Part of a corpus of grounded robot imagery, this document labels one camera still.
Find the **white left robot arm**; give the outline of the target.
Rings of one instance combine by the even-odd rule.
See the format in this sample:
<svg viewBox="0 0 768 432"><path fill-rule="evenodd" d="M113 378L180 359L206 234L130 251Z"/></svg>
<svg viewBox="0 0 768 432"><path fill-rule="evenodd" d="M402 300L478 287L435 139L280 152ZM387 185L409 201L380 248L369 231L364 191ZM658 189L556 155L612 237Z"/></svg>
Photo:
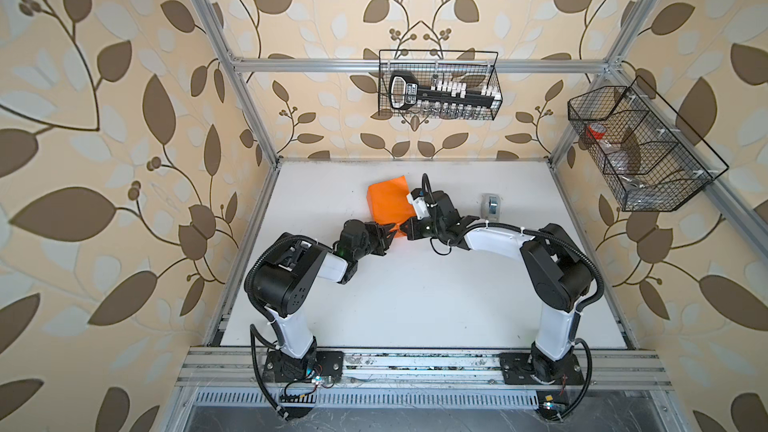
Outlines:
<svg viewBox="0 0 768 432"><path fill-rule="evenodd" d="M282 233L248 271L243 289L276 335L278 352L304 359L316 344L301 308L317 279L344 285L359 261L384 256L396 235L395 225L350 219L339 239L327 246L305 235Z"/></svg>

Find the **orange wrapping paper sheet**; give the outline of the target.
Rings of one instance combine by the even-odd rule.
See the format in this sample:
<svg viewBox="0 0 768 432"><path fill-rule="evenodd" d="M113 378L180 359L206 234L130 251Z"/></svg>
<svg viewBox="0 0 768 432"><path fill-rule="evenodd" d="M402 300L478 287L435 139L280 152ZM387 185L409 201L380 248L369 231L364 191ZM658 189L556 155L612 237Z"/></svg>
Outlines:
<svg viewBox="0 0 768 432"><path fill-rule="evenodd" d="M380 225L392 224L395 237L405 237L400 226L416 216L413 205L408 201L410 189L405 176L375 183L367 189L367 203L373 220Z"/></svg>

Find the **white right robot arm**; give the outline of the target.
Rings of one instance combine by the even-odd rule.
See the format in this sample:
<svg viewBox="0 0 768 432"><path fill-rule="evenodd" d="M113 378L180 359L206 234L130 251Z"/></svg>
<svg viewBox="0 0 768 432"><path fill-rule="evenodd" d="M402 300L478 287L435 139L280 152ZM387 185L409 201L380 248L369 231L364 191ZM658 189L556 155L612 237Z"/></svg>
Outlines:
<svg viewBox="0 0 768 432"><path fill-rule="evenodd" d="M450 249L483 251L519 260L542 302L539 330L524 370L550 384L566 373L583 310L599 301L604 282L566 230L549 223L527 229L462 216L442 192L417 188L407 195L415 215L400 226L411 241L428 238Z"/></svg>

